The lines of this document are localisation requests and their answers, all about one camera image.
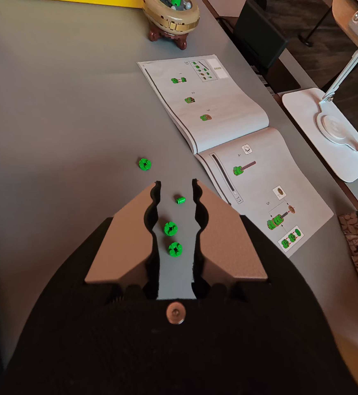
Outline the grey desk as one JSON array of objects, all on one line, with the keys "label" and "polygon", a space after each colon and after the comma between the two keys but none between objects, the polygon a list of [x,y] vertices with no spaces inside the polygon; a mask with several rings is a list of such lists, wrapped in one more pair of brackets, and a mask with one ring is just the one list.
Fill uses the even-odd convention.
[{"label": "grey desk", "polygon": [[[148,40],[141,10],[59,1],[0,1],[0,350],[6,364],[59,266],[146,186],[162,182],[159,218],[184,228],[183,257],[160,248],[162,299],[193,298],[191,181],[214,189],[137,65],[217,55],[267,112],[334,216],[291,257],[330,327],[358,345],[358,276],[336,215],[343,191],[208,9],[181,51]],[[150,170],[139,160],[151,161]],[[191,196],[177,205],[173,196]]]}]

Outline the instruction poster on stand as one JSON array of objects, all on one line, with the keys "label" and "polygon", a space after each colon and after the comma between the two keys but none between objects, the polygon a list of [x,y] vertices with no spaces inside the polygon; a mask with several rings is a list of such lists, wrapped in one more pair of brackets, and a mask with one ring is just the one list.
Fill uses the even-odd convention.
[{"label": "instruction poster on stand", "polygon": [[[349,12],[349,37],[358,47],[358,10]],[[358,49],[329,89],[285,93],[282,103],[334,173],[344,182],[358,179],[358,131],[334,103],[334,96],[358,65]]]}]

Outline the open instruction booklet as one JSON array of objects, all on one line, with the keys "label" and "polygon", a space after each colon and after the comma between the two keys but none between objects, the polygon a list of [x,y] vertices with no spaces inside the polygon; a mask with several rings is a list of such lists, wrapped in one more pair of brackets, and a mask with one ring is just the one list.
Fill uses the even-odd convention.
[{"label": "open instruction booklet", "polygon": [[216,55],[137,63],[218,194],[286,256],[333,216]]}]

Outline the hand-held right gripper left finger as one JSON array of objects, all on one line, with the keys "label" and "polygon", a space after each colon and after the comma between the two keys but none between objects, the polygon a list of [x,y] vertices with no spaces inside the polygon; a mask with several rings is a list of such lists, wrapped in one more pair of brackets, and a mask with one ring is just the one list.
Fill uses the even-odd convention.
[{"label": "hand-held right gripper left finger", "polygon": [[160,257],[153,228],[161,182],[155,181],[127,203],[112,218],[93,263],[87,284],[117,284],[122,291],[138,285],[148,299],[159,291]]}]

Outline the green bamboo brick model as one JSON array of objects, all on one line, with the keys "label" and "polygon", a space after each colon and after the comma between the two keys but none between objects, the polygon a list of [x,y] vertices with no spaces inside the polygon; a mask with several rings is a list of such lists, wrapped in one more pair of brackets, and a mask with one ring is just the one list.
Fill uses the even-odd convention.
[{"label": "green bamboo brick model", "polygon": [[180,50],[187,47],[187,36],[197,27],[200,11],[193,0],[144,0],[143,12],[149,22],[148,38],[167,38]]}]

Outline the black electronic box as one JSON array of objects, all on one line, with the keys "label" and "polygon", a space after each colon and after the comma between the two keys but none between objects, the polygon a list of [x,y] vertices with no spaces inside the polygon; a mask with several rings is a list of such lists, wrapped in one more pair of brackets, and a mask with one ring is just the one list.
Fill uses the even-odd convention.
[{"label": "black electronic box", "polygon": [[267,72],[274,65],[289,43],[289,38],[250,0],[241,10],[232,39],[247,62],[261,72]]}]

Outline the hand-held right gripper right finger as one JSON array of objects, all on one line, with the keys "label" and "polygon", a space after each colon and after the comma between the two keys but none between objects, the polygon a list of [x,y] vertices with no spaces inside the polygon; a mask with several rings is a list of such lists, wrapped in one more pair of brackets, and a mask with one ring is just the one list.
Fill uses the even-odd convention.
[{"label": "hand-held right gripper right finger", "polygon": [[196,234],[192,290],[197,299],[222,284],[230,291],[239,282],[265,282],[260,261],[240,214],[200,180],[192,180]]}]

